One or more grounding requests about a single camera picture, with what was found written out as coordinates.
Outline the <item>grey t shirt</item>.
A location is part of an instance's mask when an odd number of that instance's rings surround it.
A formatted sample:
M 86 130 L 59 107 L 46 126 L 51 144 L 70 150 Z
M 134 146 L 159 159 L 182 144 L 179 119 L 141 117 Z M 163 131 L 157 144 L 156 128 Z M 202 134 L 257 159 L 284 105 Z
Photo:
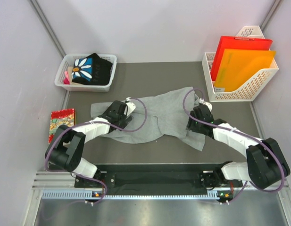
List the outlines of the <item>grey t shirt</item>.
M 143 97 L 140 100 L 144 105 L 134 100 L 136 109 L 132 113 L 133 120 L 126 126 L 126 129 L 133 130 L 141 126 L 145 118 L 144 108 L 146 107 L 147 119 L 142 128 L 135 132 L 116 130 L 106 134 L 104 137 L 122 143 L 141 144 L 155 141 L 163 135 L 168 135 L 176 137 L 192 148 L 202 151 L 205 144 L 205 136 L 186 129 L 189 116 L 183 109 L 183 98 L 187 96 L 185 108 L 189 112 L 199 105 L 200 100 L 194 91 L 190 94 L 187 93 L 191 89 L 191 87 L 186 87 L 155 97 Z

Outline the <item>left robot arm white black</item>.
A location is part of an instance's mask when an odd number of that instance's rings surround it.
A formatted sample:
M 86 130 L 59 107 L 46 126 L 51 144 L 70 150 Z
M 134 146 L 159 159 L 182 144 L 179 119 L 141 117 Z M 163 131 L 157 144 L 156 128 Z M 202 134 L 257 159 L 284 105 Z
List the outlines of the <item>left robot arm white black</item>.
M 45 153 L 47 163 L 85 177 L 90 186 L 101 182 L 101 171 L 82 157 L 85 143 L 120 128 L 124 129 L 133 119 L 136 105 L 129 101 L 114 101 L 101 115 L 86 123 L 72 127 L 60 125 Z

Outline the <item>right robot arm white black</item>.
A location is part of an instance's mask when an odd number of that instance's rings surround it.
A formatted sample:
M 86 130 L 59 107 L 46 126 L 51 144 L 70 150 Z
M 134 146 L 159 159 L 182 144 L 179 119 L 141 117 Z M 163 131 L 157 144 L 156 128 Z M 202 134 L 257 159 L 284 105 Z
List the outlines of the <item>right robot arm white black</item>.
M 226 186 L 231 180 L 244 180 L 263 190 L 290 175 L 290 167 L 275 139 L 252 137 L 222 119 L 214 119 L 205 104 L 194 107 L 188 115 L 187 130 L 224 143 L 246 159 L 245 162 L 226 161 L 219 165 L 214 175 L 219 186 Z

